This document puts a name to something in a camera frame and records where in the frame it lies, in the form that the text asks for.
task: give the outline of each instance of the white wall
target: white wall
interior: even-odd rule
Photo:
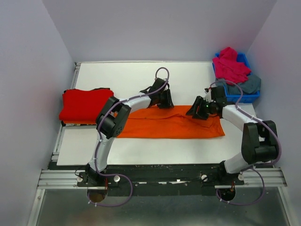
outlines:
[[[43,0],[75,61],[247,52],[276,0]]]
[[[0,225],[26,225],[74,63],[41,0],[0,3]]]
[[[282,142],[278,163],[285,174],[301,222],[301,1],[279,0],[248,51],[255,73],[262,78],[255,110],[274,120]]]

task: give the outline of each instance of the white table surface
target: white table surface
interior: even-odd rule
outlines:
[[[81,64],[76,89],[109,87],[115,97],[127,98],[154,82],[159,67],[170,71],[170,89],[174,105],[192,105],[196,96],[214,81],[211,62],[112,62]],[[166,78],[166,72],[158,73]],[[255,115],[252,104],[241,107]],[[219,163],[231,158],[241,148],[242,132],[221,119],[224,137],[212,139],[136,139],[117,138],[108,164],[194,164]],[[96,129],[91,126],[66,127],[57,165],[85,165],[93,154]]]

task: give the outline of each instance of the orange cloth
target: orange cloth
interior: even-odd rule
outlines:
[[[214,138],[224,136],[220,118],[207,120],[186,116],[191,106],[159,109],[151,107],[130,114],[118,138]]]

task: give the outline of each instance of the gray cloth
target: gray cloth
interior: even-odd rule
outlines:
[[[228,85],[224,80],[225,79],[217,79],[217,81],[221,81],[221,82],[217,83],[216,85],[224,86],[229,95],[240,95],[240,91],[238,87],[234,85]],[[260,90],[261,79],[255,74],[250,74],[248,76],[248,81],[237,83],[237,85],[241,87],[244,94],[247,95],[255,94],[257,91]]]

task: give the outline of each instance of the blue plastic crate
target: blue plastic crate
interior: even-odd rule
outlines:
[[[244,53],[238,53],[236,61],[237,62],[243,62],[248,68],[250,68],[248,60],[246,59],[246,55]],[[240,95],[230,95],[230,94],[228,94],[226,88],[225,88],[225,93],[226,93],[227,100],[229,102],[236,102],[238,100],[238,98],[240,97]],[[260,96],[260,92],[259,91],[257,91],[255,94],[243,95],[243,97],[240,100],[240,103],[252,103],[259,96]]]

